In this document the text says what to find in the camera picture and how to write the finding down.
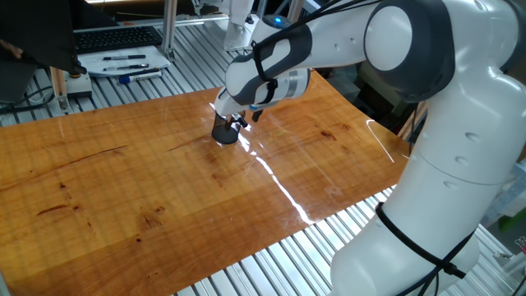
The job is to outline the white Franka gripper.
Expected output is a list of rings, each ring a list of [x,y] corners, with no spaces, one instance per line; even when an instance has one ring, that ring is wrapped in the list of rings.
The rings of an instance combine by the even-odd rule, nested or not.
[[[235,122],[239,124],[246,124],[245,114],[243,111],[250,110],[252,112],[261,111],[262,107],[255,105],[241,105],[227,92],[226,87],[222,87],[214,102],[215,112],[221,117],[227,117],[227,129],[229,129]]]

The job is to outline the person's bare hand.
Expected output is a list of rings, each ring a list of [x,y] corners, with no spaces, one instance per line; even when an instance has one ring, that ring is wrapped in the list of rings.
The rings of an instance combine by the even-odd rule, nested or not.
[[[22,54],[23,54],[23,50],[22,49],[19,49],[17,48],[16,46],[4,41],[4,40],[0,40],[0,45],[6,49],[6,51],[10,52],[15,58],[17,59],[21,59],[22,57]]]

